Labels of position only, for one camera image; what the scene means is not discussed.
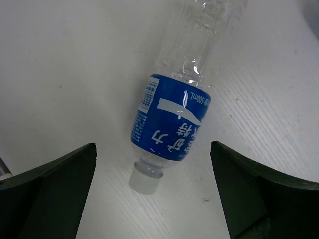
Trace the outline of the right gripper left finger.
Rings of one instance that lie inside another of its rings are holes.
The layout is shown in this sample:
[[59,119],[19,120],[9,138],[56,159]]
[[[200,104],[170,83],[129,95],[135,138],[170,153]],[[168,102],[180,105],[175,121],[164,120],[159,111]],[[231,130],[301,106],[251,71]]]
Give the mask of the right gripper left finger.
[[94,143],[0,182],[2,239],[74,239],[96,168]]

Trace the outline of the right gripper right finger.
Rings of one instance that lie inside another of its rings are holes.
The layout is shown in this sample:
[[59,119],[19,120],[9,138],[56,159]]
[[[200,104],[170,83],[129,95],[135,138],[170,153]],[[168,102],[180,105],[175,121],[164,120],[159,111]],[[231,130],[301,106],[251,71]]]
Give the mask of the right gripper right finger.
[[211,161],[232,239],[317,239],[319,185],[211,144]]

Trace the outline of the blue label bottle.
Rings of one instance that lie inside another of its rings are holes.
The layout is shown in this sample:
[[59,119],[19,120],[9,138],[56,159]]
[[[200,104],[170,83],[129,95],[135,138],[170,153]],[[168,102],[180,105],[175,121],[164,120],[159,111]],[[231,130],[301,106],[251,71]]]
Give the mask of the blue label bottle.
[[131,131],[134,191],[153,194],[164,170],[187,157],[211,103],[207,73],[221,74],[246,6],[245,0],[173,1]]

